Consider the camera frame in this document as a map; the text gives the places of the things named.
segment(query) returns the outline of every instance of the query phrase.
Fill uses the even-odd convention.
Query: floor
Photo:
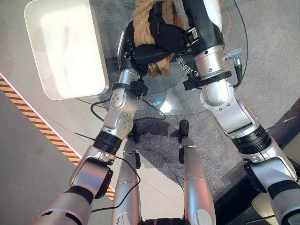
[[[83,154],[90,142],[79,138],[73,132],[95,137],[102,123],[90,114],[89,105],[85,103],[75,99],[51,101],[43,94],[23,20],[23,9],[28,2],[28,0],[0,0],[0,72],[78,152]],[[104,42],[106,58],[115,56],[118,44],[116,34],[124,30],[126,26],[123,23],[124,18],[130,19],[130,10],[134,10],[134,6],[132,7],[132,4],[127,4],[127,2],[132,3],[132,1],[116,1],[114,3],[105,0],[91,1],[98,12],[99,28],[109,30],[109,32],[104,32],[106,36],[101,37],[102,40],[107,40]],[[180,1],[175,2],[179,7],[181,6]],[[298,42],[300,5],[296,0],[289,1],[288,4],[279,0],[237,0],[237,4],[247,28],[249,56],[246,76],[243,84],[236,91],[236,97],[247,103],[262,125],[268,128],[274,125],[300,96],[300,64],[297,63],[300,56]],[[105,26],[105,22],[111,18],[115,19],[116,25],[108,28]],[[188,92],[181,91],[182,84],[180,82],[177,85],[169,91],[173,91],[183,99],[185,99],[184,96],[191,96]],[[26,207],[28,210],[26,219],[30,221],[49,202],[49,199],[65,190],[74,166],[64,159],[64,156],[59,156],[60,153],[56,153],[56,157],[54,152],[57,150],[51,149],[53,146],[48,148],[47,140],[41,140],[41,134],[33,135],[35,134],[34,126],[32,131],[28,131],[27,128],[30,129],[28,121],[24,122],[27,123],[26,125],[20,126],[23,121],[17,122],[17,118],[14,118],[17,116],[18,110],[15,109],[16,112],[11,112],[13,105],[2,107],[8,105],[5,103],[7,102],[5,96],[1,97],[0,102],[1,118],[10,118],[0,120],[0,140],[1,143],[5,143],[0,146],[1,158],[15,159],[12,151],[7,151],[7,149],[14,149],[14,153],[17,150],[21,151],[20,146],[25,147],[25,141],[30,144],[26,149],[33,151],[30,155],[26,155],[28,157],[26,162],[23,153],[21,163],[19,162],[20,158],[16,159],[18,163],[14,164],[7,160],[6,164],[1,165],[1,168],[2,166],[9,167],[15,177],[23,178],[23,186],[30,188],[22,186],[22,191],[29,189],[32,191],[30,193],[32,195],[40,191],[38,199],[35,200],[39,204],[36,204],[36,207],[32,206],[32,200],[26,199],[31,196],[29,194],[25,197],[20,196],[22,205],[11,202],[9,195],[6,195],[4,200],[5,203],[13,204],[15,210],[23,210],[25,205],[29,205],[26,203],[27,201],[32,203],[30,207]],[[105,115],[106,111],[99,109],[98,113]],[[142,214],[145,218],[181,217],[183,213],[182,190],[176,180],[176,176],[182,176],[183,172],[183,168],[177,162],[179,146],[176,138],[181,119],[187,119],[190,122],[191,137],[194,138],[199,148],[214,200],[221,197],[245,175],[241,168],[241,158],[234,145],[224,136],[210,112],[188,116],[168,116],[166,120],[140,120],[137,122],[137,127],[141,135],[141,142],[137,148],[142,154],[142,168],[139,173],[143,180],[140,190]],[[15,133],[18,134],[18,137],[12,142],[11,138]],[[30,136],[19,135],[25,133],[30,133]],[[35,142],[31,141],[32,137],[35,138],[38,146],[33,145]],[[39,154],[40,149],[44,150],[43,154],[45,155]],[[55,168],[53,165],[62,165],[62,167]],[[113,167],[116,172],[119,165],[116,161]],[[1,188],[5,188],[3,191],[19,197],[16,194],[18,192],[14,189],[18,186],[18,181],[12,179],[12,176],[6,171],[1,169],[1,177],[3,176],[1,180],[9,180],[10,183],[9,186],[1,185]],[[32,187],[31,183],[27,183],[25,175],[28,174],[35,177],[33,182],[49,183],[45,185],[45,187],[49,187],[47,189],[49,195],[41,191],[44,186]],[[48,177],[53,178],[55,182],[47,179]],[[112,185],[115,185],[115,182],[116,178],[112,180]],[[103,205],[111,204],[108,199],[102,201],[104,202],[100,203]],[[165,210],[170,206],[172,206],[172,211]],[[25,220],[22,217],[23,214],[15,218],[8,213],[8,210],[3,211],[3,215],[6,216],[8,222],[14,224],[16,220]]]
[[[68,189],[75,166],[0,91],[1,224],[31,224]],[[93,208],[112,206],[106,196]],[[94,213],[89,225],[111,223],[111,211]]]

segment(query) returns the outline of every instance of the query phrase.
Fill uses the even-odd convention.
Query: black cable
[[[108,101],[110,100],[110,98],[109,98],[109,99],[106,99],[106,100],[103,100],[103,101],[95,102],[95,103],[92,104],[92,103],[90,103],[90,102],[83,101],[83,100],[81,100],[81,99],[79,99],[79,98],[76,97],[77,100],[79,100],[79,101],[81,101],[81,102],[84,102],[84,103],[87,103],[87,104],[91,105],[91,112],[92,112],[98,119],[100,119],[102,122],[104,122],[103,118],[101,118],[98,114],[96,114],[96,112],[94,111],[93,108],[94,108],[95,106],[98,106],[98,107],[102,107],[102,108],[107,109],[108,107],[101,106],[101,105],[98,105],[98,104],[108,102]],[[165,115],[161,110],[157,109],[155,106],[151,105],[149,102],[147,102],[147,101],[146,101],[145,99],[143,99],[143,98],[142,98],[142,101],[143,101],[144,103],[146,103],[147,105],[149,105],[150,107],[152,107],[153,109],[155,109],[156,111],[158,111],[160,114],[162,114],[163,117],[162,117],[162,118],[156,118],[156,117],[143,117],[143,118],[135,119],[135,121],[137,121],[137,120],[143,120],[143,119],[157,119],[157,120],[164,120],[164,119],[166,118],[166,115]]]
[[[81,101],[81,102],[84,102],[84,103],[86,103],[86,104],[89,104],[89,105],[92,104],[92,103],[90,103],[90,102],[84,101],[84,100],[82,100],[82,99],[80,99],[80,98],[77,98],[77,97],[76,97],[75,99],[77,99],[77,100],[79,100],[79,101]],[[100,107],[100,108],[108,109],[108,107],[106,107],[106,106],[102,106],[102,105],[96,105],[96,106],[98,106],[98,107]]]
[[[102,119],[95,111],[94,111],[94,106],[98,105],[98,104],[102,104],[102,103],[105,103],[105,102],[109,102],[111,100],[111,97],[112,95],[108,98],[108,99],[105,99],[103,101],[99,101],[99,102],[95,102],[93,103],[91,106],[90,106],[90,111],[99,119],[101,120],[102,122],[104,122],[104,119]]]
[[[275,215],[272,215],[272,216],[263,217],[263,218],[256,219],[256,220],[251,220],[251,221],[246,222],[245,225],[249,225],[249,224],[259,222],[259,221],[263,221],[263,220],[266,220],[266,219],[271,219],[271,218],[274,218],[274,217],[275,217]]]
[[[166,118],[165,114],[160,111],[160,109],[156,108],[155,106],[151,105],[149,102],[147,102],[145,99],[142,98],[142,101],[144,103],[146,103],[147,105],[149,105],[150,107],[152,107],[153,109],[155,109],[156,111],[158,111],[160,114],[163,115],[162,118],[156,118],[156,117],[143,117],[143,118],[139,118],[139,119],[135,119],[134,121],[138,121],[138,120],[144,120],[144,119],[157,119],[157,120],[164,120]]]
[[[159,155],[161,156],[161,158],[163,158],[163,160],[164,160],[165,163],[167,164],[170,173],[173,174],[173,176],[174,176],[175,179],[177,180],[177,183],[179,184],[179,186],[181,187],[181,189],[182,189],[182,191],[183,191],[183,187],[182,187],[182,185],[180,184],[179,180],[177,179],[177,177],[180,177],[180,176],[177,176],[177,175],[171,170],[171,168],[170,168],[170,166],[169,166],[169,163],[168,163],[168,160],[167,160],[160,152],[157,152],[157,151],[154,151],[154,150],[149,150],[149,149],[140,149],[140,150],[151,151],[151,152],[155,152],[155,153],[159,154]]]
[[[240,14],[240,18],[242,19],[242,23],[243,23],[244,31],[245,31],[245,35],[246,35],[246,48],[247,48],[247,54],[246,54],[245,71],[244,71],[244,73],[243,73],[243,75],[242,75],[242,80],[243,80],[244,75],[245,75],[245,73],[246,73],[246,69],[247,69],[247,63],[248,63],[248,36],[247,36],[247,31],[246,31],[245,22],[244,22],[244,19],[243,19],[242,14],[241,14],[241,12],[240,12],[240,9],[239,9],[239,7],[238,7],[238,4],[236,3],[235,0],[233,0],[233,1],[234,1],[234,4],[235,4],[236,8],[238,9],[238,12],[239,12],[239,14]]]
[[[129,190],[129,191],[126,193],[126,195],[124,196],[123,200],[122,200],[117,206],[106,207],[106,208],[100,208],[100,209],[95,209],[95,210],[92,210],[92,213],[93,213],[93,212],[98,212],[98,211],[103,211],[103,210],[112,210],[112,209],[116,209],[116,208],[120,207],[120,206],[122,205],[122,203],[124,202],[124,200],[126,199],[126,197],[129,195],[130,191],[132,191],[132,190],[133,190],[136,186],[138,186],[138,185],[140,184],[140,182],[141,182],[140,176],[137,174],[137,172],[135,171],[135,169],[131,166],[131,164],[130,164],[127,160],[125,160],[125,159],[123,159],[123,158],[120,158],[120,157],[117,157],[117,156],[116,156],[116,158],[121,159],[121,160],[123,160],[124,162],[126,162],[126,163],[128,164],[128,166],[130,166],[130,168],[133,170],[133,172],[135,172],[135,174],[136,174],[136,176],[138,177],[139,181],[138,181],[135,185],[133,185],[132,188],[130,188],[130,190]]]

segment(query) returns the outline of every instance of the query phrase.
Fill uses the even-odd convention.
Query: gray floor
[[[1,224],[31,224],[53,198],[67,190],[75,166],[2,91],[0,106]],[[112,202],[103,197],[93,207],[109,206]],[[110,224],[110,210],[96,214],[91,215],[90,225]]]

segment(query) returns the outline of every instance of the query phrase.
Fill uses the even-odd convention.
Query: glass table
[[[109,98],[112,93],[112,85],[119,80],[118,44],[122,31],[132,20],[135,8],[134,0],[119,0],[103,4],[101,1],[91,0],[90,3],[96,13],[110,88],[101,95],[79,98],[88,104]],[[176,0],[175,5],[186,23],[186,27],[188,27],[182,2]],[[244,72],[247,61],[247,40],[241,16],[233,0],[220,0],[220,6],[226,49],[228,51],[238,47],[242,49],[241,63]],[[107,26],[110,24],[108,21],[115,21],[114,26]],[[232,77],[228,80],[231,83],[236,83],[233,63],[231,60],[227,63],[232,72]],[[171,61],[169,76],[151,78],[147,75],[144,77],[144,83],[148,86],[148,94],[144,99],[166,115],[191,115],[206,111],[206,108],[200,104],[200,90],[184,90],[183,82],[188,79],[186,75],[190,69],[196,70],[190,50],[184,56],[175,55]],[[140,103],[137,114],[159,115],[157,110],[143,102]]]

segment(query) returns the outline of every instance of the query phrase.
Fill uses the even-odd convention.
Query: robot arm
[[[86,225],[91,214],[93,199],[105,195],[113,171],[115,153],[133,127],[139,96],[147,93],[141,78],[147,73],[147,65],[136,63],[132,23],[126,28],[120,47],[119,82],[114,84],[109,111],[104,124],[75,168],[70,189],[54,199],[34,225]]]
[[[201,103],[214,114],[246,161],[245,170],[254,187],[270,195],[278,223],[296,224],[298,221],[293,217],[300,212],[300,185],[296,182],[295,169],[252,112],[235,99],[233,85],[225,77],[218,79],[226,73],[220,8],[217,0],[197,3],[183,1],[189,25],[195,27],[199,38],[191,48],[201,82],[209,80],[202,86]],[[234,63],[241,70],[236,56]]]

